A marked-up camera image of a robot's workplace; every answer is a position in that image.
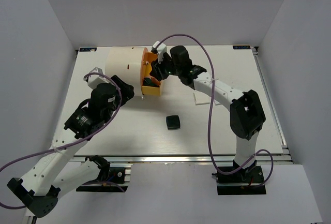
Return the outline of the white square compact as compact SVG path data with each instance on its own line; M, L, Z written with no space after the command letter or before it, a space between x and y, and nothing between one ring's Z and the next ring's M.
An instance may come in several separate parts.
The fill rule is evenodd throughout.
M195 105L205 105L210 104L210 97L201 92L193 92L193 98Z

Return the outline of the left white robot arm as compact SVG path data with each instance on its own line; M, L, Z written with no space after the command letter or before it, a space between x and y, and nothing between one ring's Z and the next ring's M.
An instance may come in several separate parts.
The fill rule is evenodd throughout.
M49 151L22 177L12 178L7 186L22 201L24 207L37 218L49 214L59 199L83 184L110 184L118 172L99 155L88 156L70 173L60 172L76 152L110 121L128 100L134 97L133 86L118 76L90 73L86 78L92 89L65 121L60 136L52 142Z

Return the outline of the yellow drawer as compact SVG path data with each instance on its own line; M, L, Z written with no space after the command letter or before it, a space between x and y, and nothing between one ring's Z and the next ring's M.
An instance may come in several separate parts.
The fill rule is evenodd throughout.
M162 82L150 75L154 60L157 60L157 55L145 49L141 65L141 92L143 95L161 96L162 93Z

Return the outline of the black square compact case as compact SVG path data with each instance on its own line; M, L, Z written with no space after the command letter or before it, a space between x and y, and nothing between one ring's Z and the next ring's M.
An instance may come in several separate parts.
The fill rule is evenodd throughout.
M180 119L178 115L170 115L166 117L166 125L168 130L180 129Z

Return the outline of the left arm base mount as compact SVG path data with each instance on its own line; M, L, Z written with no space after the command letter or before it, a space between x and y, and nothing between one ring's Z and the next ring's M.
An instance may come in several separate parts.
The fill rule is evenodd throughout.
M112 167L110 163L99 155L85 157L85 162L95 162L99 170L95 180L88 181L76 189L76 192L120 192L125 193L128 186L126 185L126 168Z

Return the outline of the dark green puff with label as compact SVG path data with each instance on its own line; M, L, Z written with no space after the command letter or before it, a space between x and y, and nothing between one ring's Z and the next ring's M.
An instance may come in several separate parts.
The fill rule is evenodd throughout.
M143 80L144 86L150 86L151 84L153 84L151 78L144 78L144 80Z

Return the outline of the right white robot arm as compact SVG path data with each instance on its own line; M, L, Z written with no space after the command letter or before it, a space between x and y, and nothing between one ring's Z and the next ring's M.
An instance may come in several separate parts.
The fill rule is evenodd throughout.
M236 135L236 152L232 170L218 169L222 175L232 175L245 182L252 176L256 167L255 149L259 132L266 117L258 93L235 89L213 77L207 70L192 63L184 46L175 46L170 50L166 45L155 42L152 53L157 59L151 63L150 75L158 81L168 76L177 76L183 85L209 96L211 101L218 102L230 113L230 127Z

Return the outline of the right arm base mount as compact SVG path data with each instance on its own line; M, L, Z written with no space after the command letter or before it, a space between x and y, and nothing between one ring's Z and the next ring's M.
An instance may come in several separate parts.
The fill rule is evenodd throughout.
M216 180L219 196L266 195L261 166L251 165L231 175L216 172L212 177Z

